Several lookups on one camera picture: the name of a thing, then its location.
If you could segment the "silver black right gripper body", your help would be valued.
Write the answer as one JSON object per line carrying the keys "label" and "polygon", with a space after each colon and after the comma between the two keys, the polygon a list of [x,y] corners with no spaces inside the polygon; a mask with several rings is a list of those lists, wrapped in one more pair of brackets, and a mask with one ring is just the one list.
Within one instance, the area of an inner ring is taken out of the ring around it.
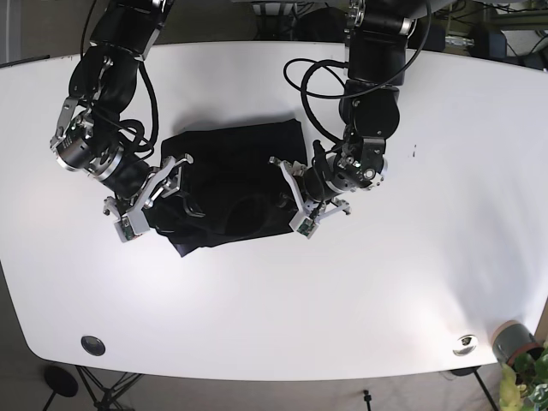
{"label": "silver black right gripper body", "polygon": [[134,205],[155,170],[133,152],[124,130],[104,120],[58,126],[50,149],[64,169],[83,171],[107,187],[123,210]]}

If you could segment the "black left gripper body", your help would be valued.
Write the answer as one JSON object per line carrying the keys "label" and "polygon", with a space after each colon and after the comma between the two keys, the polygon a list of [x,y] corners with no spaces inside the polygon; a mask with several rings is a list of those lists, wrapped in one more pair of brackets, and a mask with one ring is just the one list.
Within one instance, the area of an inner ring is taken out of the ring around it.
{"label": "black left gripper body", "polygon": [[370,190],[384,179],[386,139],[363,137],[346,128],[342,141],[326,151],[313,142],[313,159],[308,168],[308,198],[326,202],[354,189]]}

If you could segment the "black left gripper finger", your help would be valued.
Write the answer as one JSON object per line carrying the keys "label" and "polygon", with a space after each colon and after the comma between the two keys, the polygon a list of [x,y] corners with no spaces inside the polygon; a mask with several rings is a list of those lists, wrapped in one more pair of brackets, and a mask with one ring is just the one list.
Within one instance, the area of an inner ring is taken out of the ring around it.
{"label": "black left gripper finger", "polygon": [[313,212],[313,221],[315,223],[320,223],[322,220],[331,217],[338,212],[342,212],[348,216],[352,212],[351,206],[346,200],[333,198],[326,203],[323,203],[318,211]]}
{"label": "black left gripper finger", "polygon": [[283,179],[289,186],[291,199],[295,202],[296,212],[289,222],[289,227],[298,234],[310,239],[318,228],[315,211],[319,202],[313,200],[304,187],[304,176],[307,167],[297,161],[290,163],[276,157],[270,157],[269,163],[277,166],[283,175]]}

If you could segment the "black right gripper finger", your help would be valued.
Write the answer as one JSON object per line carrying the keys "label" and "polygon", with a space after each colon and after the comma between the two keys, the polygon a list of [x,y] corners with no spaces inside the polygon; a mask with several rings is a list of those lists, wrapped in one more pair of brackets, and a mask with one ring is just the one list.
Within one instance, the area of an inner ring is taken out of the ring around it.
{"label": "black right gripper finger", "polygon": [[144,185],[130,200],[116,200],[109,196],[104,200],[103,213],[115,218],[114,227],[122,243],[135,240],[145,234],[150,225],[144,210],[152,209],[158,199],[167,199],[182,190],[183,167],[194,162],[190,154],[176,159],[165,158],[146,177]]}
{"label": "black right gripper finger", "polygon": [[203,218],[206,216],[191,193],[180,190],[176,196],[182,200],[182,208],[187,216],[193,218]]}

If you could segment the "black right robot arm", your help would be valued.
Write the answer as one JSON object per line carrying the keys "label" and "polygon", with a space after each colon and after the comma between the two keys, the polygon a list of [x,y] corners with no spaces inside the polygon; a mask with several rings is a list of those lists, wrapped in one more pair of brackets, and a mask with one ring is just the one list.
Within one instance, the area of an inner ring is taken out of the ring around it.
{"label": "black right robot arm", "polygon": [[147,159],[159,136],[158,100],[145,60],[173,6],[171,1],[111,1],[92,33],[80,39],[50,149],[70,172],[107,187],[103,212],[115,217],[121,241],[154,229],[176,232],[183,214],[202,217],[184,181],[191,155]]}

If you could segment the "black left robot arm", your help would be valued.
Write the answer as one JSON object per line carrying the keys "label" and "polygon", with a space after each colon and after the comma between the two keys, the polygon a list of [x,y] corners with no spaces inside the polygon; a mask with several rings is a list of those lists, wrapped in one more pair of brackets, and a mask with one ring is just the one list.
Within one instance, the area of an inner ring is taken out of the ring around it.
{"label": "black left robot arm", "polygon": [[[325,218],[340,211],[350,214],[350,204],[343,200],[343,194],[370,191],[384,181],[388,169],[387,140],[400,122],[399,88],[426,44],[422,39],[409,57],[408,40],[418,20],[431,19],[432,14],[429,1],[420,1],[413,7],[402,1],[350,2],[345,61],[311,61],[301,82],[292,86],[300,94],[307,120],[333,144],[326,150],[315,140],[310,165],[270,159],[289,185],[296,207],[289,227],[295,233],[312,237]],[[309,102],[314,96],[308,89],[309,81],[321,69],[330,73],[342,69],[347,77],[343,92],[334,96],[345,124],[342,137],[321,125]]]}

